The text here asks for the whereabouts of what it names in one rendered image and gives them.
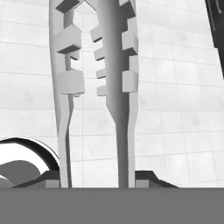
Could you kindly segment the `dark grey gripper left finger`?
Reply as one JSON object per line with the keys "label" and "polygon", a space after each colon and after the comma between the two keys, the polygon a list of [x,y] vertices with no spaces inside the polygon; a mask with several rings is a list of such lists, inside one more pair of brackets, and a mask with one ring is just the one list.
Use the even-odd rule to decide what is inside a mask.
{"label": "dark grey gripper left finger", "polygon": [[18,174],[12,179],[14,188],[59,188],[60,173],[58,171],[45,171],[42,174]]}

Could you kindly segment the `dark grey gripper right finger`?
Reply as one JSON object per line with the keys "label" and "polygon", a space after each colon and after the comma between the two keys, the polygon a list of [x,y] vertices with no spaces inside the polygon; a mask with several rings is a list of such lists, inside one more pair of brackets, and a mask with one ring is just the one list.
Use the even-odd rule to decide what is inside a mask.
{"label": "dark grey gripper right finger", "polygon": [[154,171],[135,171],[136,188],[177,188],[159,179]]}

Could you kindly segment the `grey metal tongs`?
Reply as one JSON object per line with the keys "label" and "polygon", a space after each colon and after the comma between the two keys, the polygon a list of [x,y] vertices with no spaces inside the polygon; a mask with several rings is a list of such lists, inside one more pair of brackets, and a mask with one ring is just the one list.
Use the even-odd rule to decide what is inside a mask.
{"label": "grey metal tongs", "polygon": [[71,68],[81,49],[81,30],[73,23],[74,10],[87,3],[96,11],[99,25],[91,31],[102,42],[94,58],[105,61],[96,73],[106,84],[97,94],[106,98],[115,122],[118,185],[135,186],[135,127],[137,122],[138,36],[136,0],[49,0],[49,46],[59,144],[60,186],[70,188],[69,124],[73,98],[85,93],[84,74]]}

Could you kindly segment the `white plate with black rim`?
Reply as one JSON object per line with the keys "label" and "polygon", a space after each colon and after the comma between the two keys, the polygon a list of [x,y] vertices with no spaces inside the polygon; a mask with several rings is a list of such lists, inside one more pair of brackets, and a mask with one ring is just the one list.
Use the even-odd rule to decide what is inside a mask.
{"label": "white plate with black rim", "polygon": [[0,189],[14,188],[18,174],[60,172],[59,157],[46,144],[33,138],[12,137],[0,140]]}

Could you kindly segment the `black oven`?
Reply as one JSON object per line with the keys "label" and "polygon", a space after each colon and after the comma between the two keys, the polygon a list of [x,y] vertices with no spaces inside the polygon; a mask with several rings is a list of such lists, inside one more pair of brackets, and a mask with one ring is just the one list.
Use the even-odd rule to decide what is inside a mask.
{"label": "black oven", "polygon": [[224,78],[224,0],[205,0],[213,46],[218,50]]}

